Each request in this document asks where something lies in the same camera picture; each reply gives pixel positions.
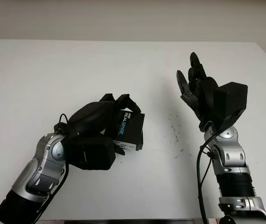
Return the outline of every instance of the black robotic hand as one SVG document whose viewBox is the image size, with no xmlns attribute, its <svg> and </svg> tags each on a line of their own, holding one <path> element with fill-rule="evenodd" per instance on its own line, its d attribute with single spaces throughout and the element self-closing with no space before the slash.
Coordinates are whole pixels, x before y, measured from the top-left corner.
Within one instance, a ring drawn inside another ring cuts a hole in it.
<svg viewBox="0 0 266 224">
<path fill-rule="evenodd" d="M 230 82 L 218 86 L 212 77 L 206 76 L 194 52 L 190 55 L 190 62 L 189 83 L 180 70 L 176 74 L 181 98 L 200 120 L 202 132 L 212 124 L 214 131 L 221 133 L 231 127 L 246 109 L 247 85 Z"/>
<path fill-rule="evenodd" d="M 129 94 L 115 100 L 109 93 L 99 102 L 82 107 L 67 123 L 56 124 L 55 132 L 66 135 L 61 141 L 66 162 L 80 169 L 108 170 L 115 160 L 115 153 L 125 155 L 110 136 L 101 132 L 116 122 L 119 110 L 126 108 L 134 113 L 141 112 Z"/>
</svg>

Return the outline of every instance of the silver robot arm segment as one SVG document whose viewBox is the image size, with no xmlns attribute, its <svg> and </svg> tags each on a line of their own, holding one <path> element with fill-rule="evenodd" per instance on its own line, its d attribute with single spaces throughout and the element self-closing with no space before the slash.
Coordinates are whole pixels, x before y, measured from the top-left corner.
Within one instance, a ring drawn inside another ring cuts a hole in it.
<svg viewBox="0 0 266 224">
<path fill-rule="evenodd" d="M 16 179 L 0 205 L 0 224 L 31 224 L 63 174 L 64 135 L 49 133 L 37 144 L 35 155 Z"/>
<path fill-rule="evenodd" d="M 205 132 L 205 140 L 213 134 L 210 127 Z M 266 211 L 262 199 L 256 196 L 252 186 L 250 170 L 244 150 L 238 142 L 236 128 L 228 128 L 208 145 L 212 151 L 214 173 L 222 195 L 219 207 L 225 213 L 220 223 L 240 224 L 256 220 L 255 223 L 266 224 Z"/>
</svg>

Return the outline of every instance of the cable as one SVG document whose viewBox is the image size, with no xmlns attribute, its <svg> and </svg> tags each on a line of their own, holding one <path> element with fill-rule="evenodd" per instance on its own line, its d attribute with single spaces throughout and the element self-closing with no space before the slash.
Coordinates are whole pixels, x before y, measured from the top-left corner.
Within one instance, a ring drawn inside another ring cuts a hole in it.
<svg viewBox="0 0 266 224">
<path fill-rule="evenodd" d="M 55 189 L 55 191 L 53 192 L 53 194 L 49 195 L 49 198 L 47 199 L 47 201 L 45 201 L 45 203 L 41 206 L 40 210 L 38 211 L 38 215 L 37 218 L 35 219 L 35 221 L 33 222 L 34 224 L 40 219 L 41 215 L 43 214 L 43 212 L 46 210 L 46 208 L 48 207 L 48 205 L 51 203 L 52 199 L 54 198 L 54 196 L 57 194 L 57 192 L 60 190 L 60 188 L 63 186 L 64 182 L 66 181 L 68 174 L 69 174 L 69 164 L 66 163 L 66 169 L 64 172 L 64 176 L 62 181 L 60 182 L 60 184 L 57 186 L 57 188 Z"/>
<path fill-rule="evenodd" d="M 204 204 L 203 204 L 203 193 L 202 193 L 202 182 L 200 178 L 200 158 L 202 156 L 203 150 L 207 147 L 207 145 L 216 137 L 218 136 L 217 133 L 213 134 L 209 139 L 205 141 L 205 143 L 200 146 L 198 155 L 197 155 L 197 160 L 196 160 L 196 175 L 197 175 L 197 188 L 198 188 L 198 201 L 199 201 L 199 208 L 200 208 L 200 213 L 202 215 L 203 223 L 208 224 L 207 222 L 207 217 L 206 217 L 206 212 L 204 210 Z"/>
<path fill-rule="evenodd" d="M 60 117 L 59 117 L 59 122 L 61 122 L 63 116 L 64 116 L 64 118 L 66 119 L 66 121 L 67 121 L 67 123 L 68 123 L 69 121 L 68 121 L 67 115 L 65 115 L 64 113 L 62 113 L 62 114 L 60 115 Z"/>
<path fill-rule="evenodd" d="M 203 175 L 203 179 L 202 179 L 202 181 L 200 182 L 201 187 L 203 186 L 203 181 L 204 181 L 204 179 L 206 178 L 206 175 L 207 175 L 208 170 L 209 170 L 209 168 L 210 168 L 211 162 L 212 162 L 212 158 L 210 157 L 210 161 L 209 161 L 208 167 L 207 167 L 207 169 L 206 169 L 206 172 L 205 172 L 204 175 Z"/>
</svg>

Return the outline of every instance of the black robot arm segment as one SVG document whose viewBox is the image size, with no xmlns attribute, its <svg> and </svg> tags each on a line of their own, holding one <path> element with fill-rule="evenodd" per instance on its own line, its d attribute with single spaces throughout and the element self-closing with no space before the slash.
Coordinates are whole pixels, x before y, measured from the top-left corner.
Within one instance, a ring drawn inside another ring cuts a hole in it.
<svg viewBox="0 0 266 224">
<path fill-rule="evenodd" d="M 231 127 L 246 109 L 247 85 L 230 82 L 219 87 L 212 77 L 206 76 L 194 52 L 190 55 L 190 62 L 189 83 L 181 71 L 176 74 L 181 98 L 200 120 L 202 132 L 212 124 L 215 132 L 221 133 Z"/>
</svg>

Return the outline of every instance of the white wall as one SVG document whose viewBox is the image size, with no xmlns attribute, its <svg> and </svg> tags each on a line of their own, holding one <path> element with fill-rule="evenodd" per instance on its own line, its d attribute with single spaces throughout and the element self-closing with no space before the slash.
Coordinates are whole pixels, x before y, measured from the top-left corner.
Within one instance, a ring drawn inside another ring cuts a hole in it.
<svg viewBox="0 0 266 224">
<path fill-rule="evenodd" d="M 0 39 L 257 42 L 266 0 L 1 0 Z"/>
</svg>

